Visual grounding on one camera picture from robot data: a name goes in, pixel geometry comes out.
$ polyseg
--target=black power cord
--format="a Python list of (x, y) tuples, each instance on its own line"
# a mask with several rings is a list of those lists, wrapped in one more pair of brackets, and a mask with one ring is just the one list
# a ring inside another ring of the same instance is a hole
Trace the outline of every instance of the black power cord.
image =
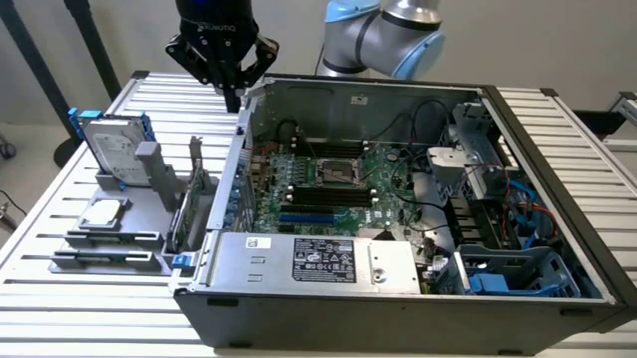
[(21, 209), (20, 205), (16, 204), (16, 202), (13, 201), (13, 199), (11, 198), (9, 194), (7, 194), (7, 192), (4, 190), (0, 190), (0, 193), (4, 194), (4, 196), (7, 197), (7, 199), (9, 199), (9, 203), (16, 207), (17, 210), (20, 210), (21, 214), (24, 216), (27, 216), (27, 212), (24, 211), (24, 209)]

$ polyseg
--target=aluminum extrusion table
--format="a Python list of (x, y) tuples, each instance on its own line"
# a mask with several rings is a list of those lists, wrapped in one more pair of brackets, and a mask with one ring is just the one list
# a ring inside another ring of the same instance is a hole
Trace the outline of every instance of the aluminum extrusion table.
[[(634, 178), (558, 97), (538, 89), (499, 91), (637, 283)], [(140, 110), (152, 119), (165, 162), (178, 173), (190, 170), (188, 141), (198, 135), (206, 168), (219, 175), (236, 115), (224, 112), (212, 87), (186, 75), (140, 72), (108, 112)], [(48, 257), (97, 188), (95, 173), (96, 162), (81, 145), (0, 251), (0, 357), (319, 357), (206, 347), (174, 302), (168, 277), (49, 273)], [(538, 357), (637, 357), (637, 321), (612, 333), (581, 333)]]

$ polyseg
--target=motherboard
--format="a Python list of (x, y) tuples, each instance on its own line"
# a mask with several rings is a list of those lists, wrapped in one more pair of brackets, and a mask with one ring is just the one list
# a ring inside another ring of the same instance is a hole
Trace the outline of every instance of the motherboard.
[(394, 236), (411, 235), (405, 220), (418, 207), (394, 195), (415, 200), (407, 166), (397, 170), (409, 153), (391, 145), (260, 143), (251, 164), (255, 232), (374, 238), (390, 230)]

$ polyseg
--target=power supply label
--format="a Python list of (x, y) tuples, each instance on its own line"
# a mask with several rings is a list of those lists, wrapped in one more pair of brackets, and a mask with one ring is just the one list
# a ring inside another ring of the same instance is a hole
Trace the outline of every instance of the power supply label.
[(292, 260), (296, 281), (356, 283), (352, 240), (295, 239)]

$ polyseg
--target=green circuit board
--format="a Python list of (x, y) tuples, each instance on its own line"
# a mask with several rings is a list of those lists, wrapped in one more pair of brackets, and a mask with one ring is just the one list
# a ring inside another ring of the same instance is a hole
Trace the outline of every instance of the green circuit board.
[[(393, 194), (394, 190), (401, 190), (401, 194), (414, 200), (413, 191), (405, 190), (401, 185), (393, 183), (391, 174), (397, 168), (399, 160), (389, 154), (397, 155), (397, 149), (389, 145), (374, 146), (356, 159), (314, 158), (296, 156), (282, 147), (264, 151), (260, 149), (256, 155), (267, 163), (262, 175), (266, 177), (266, 185), (256, 186), (256, 219), (254, 221), (254, 231), (258, 233), (279, 232), (279, 215), (282, 206), (290, 204), (286, 201), (287, 186), (294, 183), (298, 187), (330, 187), (330, 188), (356, 188), (375, 189), (378, 202), (371, 207), (334, 207), (334, 224), (294, 223), (295, 232), (303, 235), (335, 235), (356, 236), (359, 229), (383, 229), (387, 226), (395, 227), (398, 223), (399, 211), (407, 216), (417, 208), (411, 204), (398, 200)], [(346, 183), (332, 178), (323, 182), (319, 175), (318, 161), (330, 163), (352, 163), (356, 167), (356, 177), (359, 179)], [(401, 178), (402, 185), (406, 183), (407, 169), (402, 166), (395, 173), (395, 178)]]

